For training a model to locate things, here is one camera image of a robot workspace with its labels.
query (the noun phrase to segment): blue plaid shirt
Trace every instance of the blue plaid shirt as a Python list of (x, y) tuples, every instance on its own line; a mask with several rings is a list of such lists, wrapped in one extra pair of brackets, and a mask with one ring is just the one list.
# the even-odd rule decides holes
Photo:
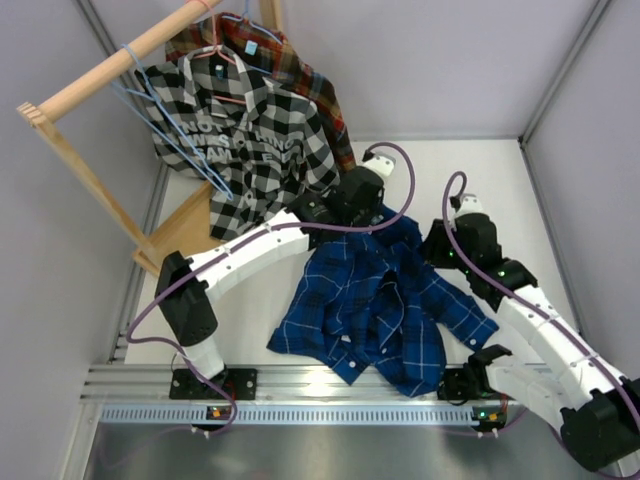
[[(385, 219), (393, 215), (385, 209)], [(375, 365), (404, 395), (436, 390), (447, 363), (436, 322), (474, 351), (498, 325), (424, 264), (421, 242), (403, 217), (318, 247), (267, 347), (316, 358), (348, 384)]]

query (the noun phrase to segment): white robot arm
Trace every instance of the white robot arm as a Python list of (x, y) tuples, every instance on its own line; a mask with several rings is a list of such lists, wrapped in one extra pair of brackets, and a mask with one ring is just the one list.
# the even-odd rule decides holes
[[(217, 320), (212, 304), (266, 266), (339, 235), (277, 227), (299, 222), (367, 226), (378, 221), (384, 183), (395, 161), (382, 154), (366, 160), (347, 173), (336, 189), (323, 196), (303, 194), (265, 224), (221, 247), (186, 259), (176, 252), (165, 259), (157, 293), (226, 253), (215, 266), (195, 275), (160, 303), (185, 356), (204, 377), (219, 385), (226, 378), (213, 334)], [(463, 272), (474, 295), (496, 312), (496, 321), (515, 328), (553, 375), (542, 375), (519, 363), (518, 352), (512, 353), (508, 345), (493, 345), (469, 357), (455, 380), (445, 375), (444, 388), (457, 392), (457, 399), (462, 400), (495, 392), (508, 395), (559, 432), (571, 455), (590, 471), (640, 449), (638, 428), (628, 408), (629, 399), (636, 411), (640, 408), (640, 379), (630, 381), (604, 361), (554, 310), (535, 277), (520, 262), (502, 257), (496, 227), (478, 198), (458, 195), (451, 203), (455, 210), (451, 226), (458, 248), (493, 283), (515, 292), (520, 300), (506, 296), (468, 268), (452, 248), (443, 220), (434, 221), (421, 247), (423, 258), (437, 268)], [(455, 384), (447, 385), (447, 378)]]
[(445, 376), (453, 385), (445, 381), (444, 396), (508, 395), (556, 430), (569, 453), (590, 471), (640, 449), (633, 418), (640, 408), (640, 379), (629, 380), (602, 359), (553, 308), (535, 277), (520, 262), (502, 256), (496, 227), (475, 195), (459, 194), (450, 202), (457, 248), (444, 221), (435, 220), (421, 247), (423, 258), (435, 267), (463, 272), (474, 295), (496, 312), (496, 322), (513, 327), (552, 375), (519, 362), (518, 352), (508, 345), (494, 345), (471, 355), (457, 375)]

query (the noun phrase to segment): wooden clothes rack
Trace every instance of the wooden clothes rack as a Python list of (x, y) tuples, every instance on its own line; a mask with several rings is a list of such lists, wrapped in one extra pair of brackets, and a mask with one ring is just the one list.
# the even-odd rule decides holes
[[(221, 1), (204, 0), (211, 8)], [(259, 1), (262, 24), (282, 31), (280, 1)], [(129, 47), (138, 58), (144, 58), (207, 12), (209, 10), (202, 2), (190, 1), (130, 42)], [(211, 183), (203, 181), (202, 186), (162, 225), (146, 236), (55, 126), (55, 122), (133, 65), (131, 55), (120, 49), (39, 106), (24, 103), (18, 107), (18, 112), (135, 242), (138, 248), (133, 254), (134, 260), (157, 276), (163, 259), (171, 252), (179, 250), (184, 256), (189, 256), (220, 245), (219, 240), (209, 236)]]

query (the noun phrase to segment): red plaid shirt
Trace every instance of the red plaid shirt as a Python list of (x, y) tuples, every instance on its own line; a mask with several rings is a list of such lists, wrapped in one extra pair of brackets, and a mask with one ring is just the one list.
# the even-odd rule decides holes
[[(222, 18), (223, 15), (235, 17), (230, 13), (217, 15), (218, 41), (231, 48), (247, 64), (272, 72), (270, 78), (285, 89), (315, 102), (336, 163), (343, 171), (355, 167), (347, 126), (331, 82), (300, 60), (283, 33), (272, 32), (282, 41), (280, 45), (269, 35), (251, 27), (246, 20), (234, 22)], [(165, 44), (167, 60), (176, 61), (190, 51), (211, 45), (212, 33), (211, 18), (190, 25)], [(245, 51), (249, 41), (257, 44), (254, 54)]]

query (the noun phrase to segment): white table surface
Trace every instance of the white table surface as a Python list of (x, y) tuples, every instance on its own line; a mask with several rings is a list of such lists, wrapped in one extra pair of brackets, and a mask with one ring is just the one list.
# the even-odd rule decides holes
[[(354, 142), (356, 158), (373, 142)], [(569, 302), (553, 258), (549, 239), (533, 193), (518, 143), (515, 140), (432, 140), (398, 142), (406, 149), (416, 170), (416, 194), (407, 214), (420, 224), (423, 236), (431, 222), (440, 217), (443, 189), (450, 175), (463, 170), (469, 177), (467, 192), (478, 195), (485, 211), (498, 228), (503, 254), (520, 260), (537, 278), (558, 312), (574, 324)], [(400, 155), (389, 180), (385, 203), (398, 209), (407, 194), (409, 178)], [(199, 186), (198, 181), (171, 173), (160, 221), (167, 218)], [(310, 253), (288, 258), (272, 265), (231, 289), (214, 306), (219, 327), (215, 335), (218, 347), (230, 365), (317, 365), (314, 359), (273, 353), (266, 344), (284, 316), (303, 267)], [(442, 271), (444, 278), (470, 293), (464, 276)], [(153, 298), (155, 278), (147, 274), (138, 311)], [(493, 316), (484, 302), (483, 310)], [(440, 328), (450, 364), (463, 363), (470, 350), (445, 328)], [(135, 336), (175, 338), (159, 309), (140, 325)], [(508, 325), (491, 337), (487, 345), (500, 343), (522, 361), (541, 363), (538, 356)], [(129, 364), (169, 364), (173, 350), (160, 343), (129, 345), (125, 362)]]

